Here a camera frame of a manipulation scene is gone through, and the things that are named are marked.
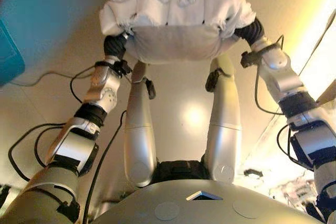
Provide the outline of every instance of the robotic arm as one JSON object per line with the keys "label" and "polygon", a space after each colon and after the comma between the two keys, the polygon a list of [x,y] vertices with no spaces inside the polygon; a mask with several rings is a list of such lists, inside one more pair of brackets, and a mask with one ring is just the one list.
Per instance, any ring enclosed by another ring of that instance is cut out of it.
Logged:
{"label": "robotic arm", "polygon": [[117,104],[120,79],[131,69],[122,60],[127,34],[108,36],[105,58],[95,64],[91,87],[82,106],[55,141],[38,172],[7,209],[0,223],[75,223],[79,216],[78,177],[92,167],[95,140],[107,114]]}
{"label": "robotic arm", "polygon": [[280,45],[265,37],[258,19],[235,34],[247,40],[252,50],[242,54],[241,64],[244,68],[257,65],[268,91],[295,132],[290,143],[298,162],[314,171],[317,206],[333,212],[336,218],[336,125],[309,95]]}

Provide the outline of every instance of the folded cloth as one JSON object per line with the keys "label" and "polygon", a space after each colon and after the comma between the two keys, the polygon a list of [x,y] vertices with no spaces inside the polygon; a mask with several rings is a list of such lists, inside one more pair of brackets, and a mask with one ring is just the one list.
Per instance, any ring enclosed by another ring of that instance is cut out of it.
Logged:
{"label": "folded cloth", "polygon": [[162,26],[167,23],[170,0],[137,0],[133,26]]}
{"label": "folded cloth", "polygon": [[201,25],[204,20],[204,0],[172,0],[168,15],[170,26]]}
{"label": "folded cloth", "polygon": [[126,49],[154,64],[214,58],[237,38],[236,28],[249,25],[255,13],[246,0],[109,0],[100,12],[101,30],[126,30]]}
{"label": "folded cloth", "polygon": [[113,10],[118,25],[129,28],[137,11],[137,0],[110,0],[108,5]]}
{"label": "folded cloth", "polygon": [[123,29],[118,26],[113,11],[108,4],[104,4],[104,8],[99,12],[100,28],[104,35],[118,35]]}

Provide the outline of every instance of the black connector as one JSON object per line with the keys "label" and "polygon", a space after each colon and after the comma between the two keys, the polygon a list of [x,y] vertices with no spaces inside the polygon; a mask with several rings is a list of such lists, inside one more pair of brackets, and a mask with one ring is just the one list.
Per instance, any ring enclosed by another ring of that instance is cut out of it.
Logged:
{"label": "black connector", "polygon": [[255,20],[248,26],[236,29],[235,35],[246,40],[251,46],[254,42],[261,39],[265,35],[265,31],[263,25],[256,17]]}
{"label": "black connector", "polygon": [[98,127],[103,126],[106,116],[107,113],[101,107],[89,103],[84,103],[75,114],[76,118],[87,119]]}
{"label": "black connector", "polygon": [[125,44],[127,39],[120,34],[118,36],[107,36],[104,40],[104,53],[105,55],[112,55],[122,60],[125,54]]}

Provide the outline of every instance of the cable clip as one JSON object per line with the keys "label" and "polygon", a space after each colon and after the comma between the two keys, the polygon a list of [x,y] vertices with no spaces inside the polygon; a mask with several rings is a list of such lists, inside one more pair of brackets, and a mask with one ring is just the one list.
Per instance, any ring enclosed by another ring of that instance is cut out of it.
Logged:
{"label": "cable clip", "polygon": [[243,68],[247,68],[250,67],[252,65],[258,65],[261,61],[261,58],[263,56],[263,54],[267,53],[268,51],[271,51],[272,49],[276,49],[276,48],[280,48],[281,46],[276,42],[272,45],[269,45],[265,48],[263,48],[262,50],[258,51],[258,52],[243,52],[242,53],[242,59],[240,61],[240,64],[242,65]]}

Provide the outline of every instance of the blue object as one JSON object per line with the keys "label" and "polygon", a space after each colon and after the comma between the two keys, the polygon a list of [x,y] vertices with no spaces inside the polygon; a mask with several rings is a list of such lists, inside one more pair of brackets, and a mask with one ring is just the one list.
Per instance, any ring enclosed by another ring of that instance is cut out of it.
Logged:
{"label": "blue object", "polygon": [[0,20],[0,86],[25,71],[25,63],[2,20]]}

